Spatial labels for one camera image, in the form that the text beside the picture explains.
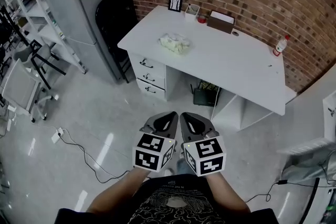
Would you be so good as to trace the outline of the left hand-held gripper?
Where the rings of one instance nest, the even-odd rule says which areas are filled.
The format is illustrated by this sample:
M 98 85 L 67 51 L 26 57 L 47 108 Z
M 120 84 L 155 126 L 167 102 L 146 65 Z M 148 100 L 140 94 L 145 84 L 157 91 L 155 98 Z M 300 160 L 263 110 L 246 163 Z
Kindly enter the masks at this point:
M 175 111 L 150 117 L 137 132 L 132 150 L 132 165 L 160 172 L 171 160 L 176 144 L 179 116 Z

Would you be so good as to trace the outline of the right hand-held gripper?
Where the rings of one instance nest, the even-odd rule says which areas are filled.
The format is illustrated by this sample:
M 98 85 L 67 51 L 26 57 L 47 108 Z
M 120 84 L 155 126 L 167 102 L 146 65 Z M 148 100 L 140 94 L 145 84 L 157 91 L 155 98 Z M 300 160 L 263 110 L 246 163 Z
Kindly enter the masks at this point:
M 223 171 L 227 152 L 212 122 L 196 113 L 183 112 L 180 126 L 183 157 L 192 173 L 202 177 Z

